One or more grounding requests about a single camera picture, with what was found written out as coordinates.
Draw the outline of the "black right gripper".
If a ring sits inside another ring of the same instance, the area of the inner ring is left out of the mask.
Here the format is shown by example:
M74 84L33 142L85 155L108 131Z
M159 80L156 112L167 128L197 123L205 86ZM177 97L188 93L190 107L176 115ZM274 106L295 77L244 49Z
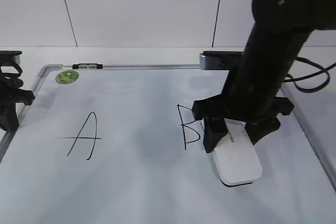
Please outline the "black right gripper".
M203 146L211 153L218 142L228 134L225 119L246 123L245 130L252 145L266 135L279 130L279 113L289 115L294 104L284 97L277 97L279 85L253 85L228 77L220 94L196 100L192 106L194 119L204 122Z

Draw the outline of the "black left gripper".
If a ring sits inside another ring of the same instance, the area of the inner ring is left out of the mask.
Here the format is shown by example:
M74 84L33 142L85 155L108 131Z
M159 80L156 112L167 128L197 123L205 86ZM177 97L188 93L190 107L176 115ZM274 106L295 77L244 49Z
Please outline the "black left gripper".
M30 90L1 87L1 129L6 132L15 131L19 126L15 103L31 105L34 99L35 96Z

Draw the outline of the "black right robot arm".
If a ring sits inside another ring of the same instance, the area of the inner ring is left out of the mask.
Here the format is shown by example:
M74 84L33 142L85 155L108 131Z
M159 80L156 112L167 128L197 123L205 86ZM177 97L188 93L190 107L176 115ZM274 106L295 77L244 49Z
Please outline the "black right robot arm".
M293 104L277 93L302 46L315 30L335 30L335 0L252 0L251 7L255 23L242 52L199 57L202 70L228 71L220 94L193 103L207 153L228 134L227 119L245 122L253 144L278 130L278 114L290 114Z

